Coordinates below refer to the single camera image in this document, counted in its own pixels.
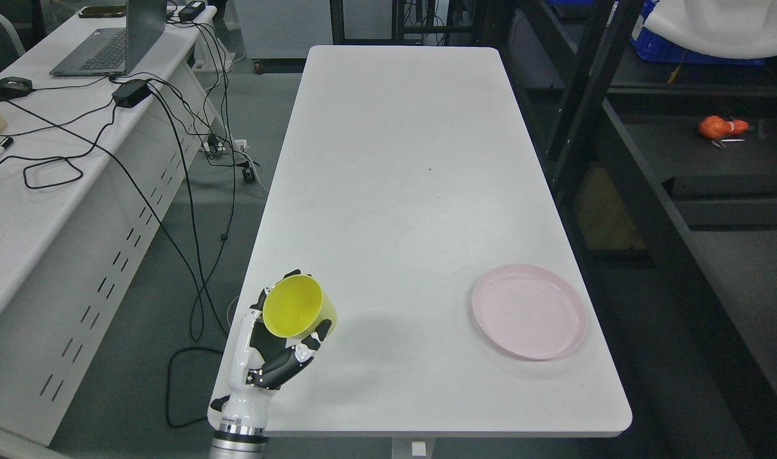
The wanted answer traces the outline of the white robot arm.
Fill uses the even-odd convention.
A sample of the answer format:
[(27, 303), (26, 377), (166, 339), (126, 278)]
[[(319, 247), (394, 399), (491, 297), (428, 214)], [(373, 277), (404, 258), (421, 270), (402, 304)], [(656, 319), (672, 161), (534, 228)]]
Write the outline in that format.
[(268, 440), (261, 429), (249, 434), (216, 430), (208, 458), (263, 458)]

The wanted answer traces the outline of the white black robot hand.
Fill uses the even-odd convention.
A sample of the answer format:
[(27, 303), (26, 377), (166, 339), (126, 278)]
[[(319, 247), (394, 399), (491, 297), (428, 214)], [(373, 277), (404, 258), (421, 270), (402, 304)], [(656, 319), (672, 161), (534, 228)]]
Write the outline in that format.
[[(306, 273), (294, 270), (283, 279), (295, 274)], [(319, 332), (328, 329), (329, 320), (303, 339), (280, 338), (269, 332), (263, 321), (263, 305), (274, 285), (263, 288), (240, 322), (230, 354), (229, 394), (210, 404), (221, 414), (216, 430), (249, 434), (253, 429), (261, 429), (264, 435), (268, 405), (275, 392), (312, 363), (328, 337)]]

